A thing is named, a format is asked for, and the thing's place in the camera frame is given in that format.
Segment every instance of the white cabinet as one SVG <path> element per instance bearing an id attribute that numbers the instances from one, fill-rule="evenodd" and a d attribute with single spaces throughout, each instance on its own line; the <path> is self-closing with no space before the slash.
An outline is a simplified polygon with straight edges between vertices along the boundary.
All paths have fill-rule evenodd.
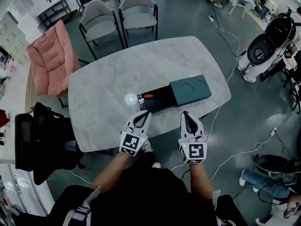
<path id="1" fill-rule="evenodd" d="M 0 46 L 23 66 L 29 64 L 26 53 L 29 43 L 13 18 L 6 13 L 0 24 Z"/>

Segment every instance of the box lid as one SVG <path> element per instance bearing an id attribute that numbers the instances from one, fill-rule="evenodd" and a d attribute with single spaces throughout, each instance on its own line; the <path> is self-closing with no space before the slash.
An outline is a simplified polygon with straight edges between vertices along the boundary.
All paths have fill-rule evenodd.
<path id="1" fill-rule="evenodd" d="M 210 88 L 204 75 L 189 77 L 170 82 L 177 106 L 187 105 L 211 96 Z"/>

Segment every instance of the black shirt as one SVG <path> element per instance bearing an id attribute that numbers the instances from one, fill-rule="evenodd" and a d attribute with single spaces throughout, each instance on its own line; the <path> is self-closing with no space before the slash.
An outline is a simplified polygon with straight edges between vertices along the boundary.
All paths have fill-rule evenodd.
<path id="1" fill-rule="evenodd" d="M 92 192 L 93 189 L 82 186 L 67 187 L 51 213 L 43 218 L 47 219 L 43 224 L 62 225 L 67 213 L 80 207 Z M 168 169 L 125 172 L 118 185 L 110 192 L 99 195 L 90 207 L 91 226 L 163 222 L 217 225 L 212 200 L 204 201 L 188 193 L 185 184 Z"/>

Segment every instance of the marble table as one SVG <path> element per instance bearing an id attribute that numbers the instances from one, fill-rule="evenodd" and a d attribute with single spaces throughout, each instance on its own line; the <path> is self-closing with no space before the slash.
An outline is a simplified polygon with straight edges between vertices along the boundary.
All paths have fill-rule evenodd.
<path id="1" fill-rule="evenodd" d="M 183 110 L 199 118 L 231 99 L 218 64 L 196 37 L 141 44 L 76 71 L 69 82 L 69 111 L 81 151 L 119 146 L 120 131 L 127 119 L 140 111 L 136 95 L 200 74 L 205 76 L 212 95 L 154 113 L 147 132 L 149 138 L 178 128 Z"/>

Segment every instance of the blue jeans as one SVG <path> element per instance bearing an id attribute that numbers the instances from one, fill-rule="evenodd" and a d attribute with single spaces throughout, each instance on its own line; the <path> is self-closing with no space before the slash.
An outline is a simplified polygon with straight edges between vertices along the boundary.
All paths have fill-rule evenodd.
<path id="1" fill-rule="evenodd" d="M 249 169 L 244 171 L 242 179 L 248 182 L 252 187 L 257 189 L 262 188 L 276 199 L 287 199 L 291 192 L 285 185 L 277 184 L 278 181 L 253 172 Z"/>
<path id="2" fill-rule="evenodd" d="M 261 19 L 265 19 L 265 17 L 268 15 L 269 9 L 266 6 L 262 7 L 261 13 L 259 14 L 259 17 Z"/>

